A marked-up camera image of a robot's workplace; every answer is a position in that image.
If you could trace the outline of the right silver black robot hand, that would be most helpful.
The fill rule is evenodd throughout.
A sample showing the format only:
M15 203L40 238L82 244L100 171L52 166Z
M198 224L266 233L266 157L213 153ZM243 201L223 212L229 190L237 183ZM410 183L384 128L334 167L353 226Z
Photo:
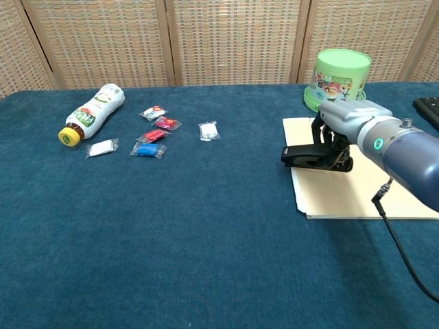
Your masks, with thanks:
M377 137L372 130L379 124L393 125L400 122L392 112L368 100L323 101L311 124L313 142L328 152L317 163L321 170L350 171L353 164L349 147L356 145L361 153L373 149L367 146L368 137Z

